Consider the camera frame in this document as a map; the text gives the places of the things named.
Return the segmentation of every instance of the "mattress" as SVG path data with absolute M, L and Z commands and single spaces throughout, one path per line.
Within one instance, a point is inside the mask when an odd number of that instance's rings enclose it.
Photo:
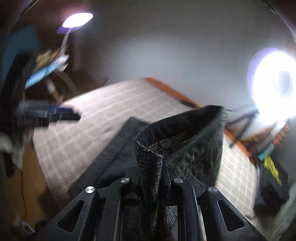
M 77 123 L 60 122 L 35 129 L 33 141 L 51 194 L 60 208 L 69 201 L 67 190 L 96 156 L 134 116 L 155 122 L 190 110 L 145 80 L 109 85 L 63 103 L 82 114 Z M 221 167 L 216 187 L 247 217 L 254 217 L 257 189 L 255 167 L 235 146 L 228 148 L 224 136 Z

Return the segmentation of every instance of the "lamp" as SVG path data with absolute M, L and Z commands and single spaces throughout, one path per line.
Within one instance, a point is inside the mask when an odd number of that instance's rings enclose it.
M 275 122 L 296 114 L 296 62 L 273 49 L 259 62 L 249 89 L 262 118 Z
M 62 26 L 60 26 L 59 29 L 57 30 L 58 34 L 65 34 L 59 57 L 56 58 L 49 65 L 45 66 L 39 71 L 36 71 L 30 77 L 30 79 L 28 79 L 25 86 L 26 88 L 33 86 L 34 84 L 44 79 L 47 75 L 54 72 L 65 81 L 65 83 L 69 86 L 69 88 L 75 94 L 79 93 L 78 89 L 76 88 L 76 86 L 74 85 L 70 77 L 65 72 L 63 72 L 68 65 L 66 64 L 66 62 L 69 58 L 69 55 L 65 55 L 65 47 L 66 47 L 69 33 L 77 31 L 79 28 L 81 28 L 84 24 L 86 24 L 92 18 L 93 18 L 93 14 L 88 12 L 81 12 L 81 13 L 76 13 L 71 15 L 65 20 Z M 47 88 L 50 90 L 50 92 L 52 92 L 52 90 L 55 89 L 54 84 L 52 83 L 52 81 L 50 81 L 49 78 L 47 79 L 46 83 L 47 83 Z

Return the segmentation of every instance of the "floor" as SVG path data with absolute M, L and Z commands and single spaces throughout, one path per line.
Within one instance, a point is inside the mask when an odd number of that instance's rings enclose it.
M 0 192 L 0 213 L 14 225 L 26 221 L 34 227 L 59 211 L 30 144 L 25 146 L 22 173 L 17 169 L 12 178 L 1 178 Z

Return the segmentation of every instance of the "metal screw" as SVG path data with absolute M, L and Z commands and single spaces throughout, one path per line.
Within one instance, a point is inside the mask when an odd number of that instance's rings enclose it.
M 128 177 L 123 177 L 120 181 L 122 183 L 129 183 L 129 178 Z
M 217 192 L 217 188 L 215 187 L 208 187 L 207 189 L 210 193 L 216 193 Z
M 176 177 L 173 179 L 173 182 L 176 183 L 176 184 L 181 184 L 183 182 L 183 180 L 179 177 Z
M 89 186 L 89 187 L 87 187 L 86 189 L 85 189 L 85 191 L 87 192 L 87 193 L 93 193 L 94 192 L 94 187 L 92 187 L 92 186 Z

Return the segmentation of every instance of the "black fabric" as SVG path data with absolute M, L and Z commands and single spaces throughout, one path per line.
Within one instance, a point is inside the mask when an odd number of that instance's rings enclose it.
M 103 188 L 124 177 L 127 169 L 136 166 L 134 138 L 147 122 L 130 117 L 119 133 L 90 164 L 68 190 L 71 199 L 88 186 Z
M 193 186 L 215 185 L 225 120 L 223 107 L 206 106 L 155 122 L 137 135 L 144 240 L 178 239 L 177 207 L 165 207 L 158 188 L 163 161 Z
M 11 154 L 2 153 L 2 155 L 4 160 L 6 176 L 12 177 L 15 172 L 15 165 L 12 162 Z
M 271 171 L 263 167 L 262 162 L 259 162 L 258 165 L 260 168 L 260 178 L 254 212 L 259 215 L 276 216 L 282 204 L 289 198 L 288 175 L 279 164 L 274 162 L 281 180 L 281 185 L 279 185 Z

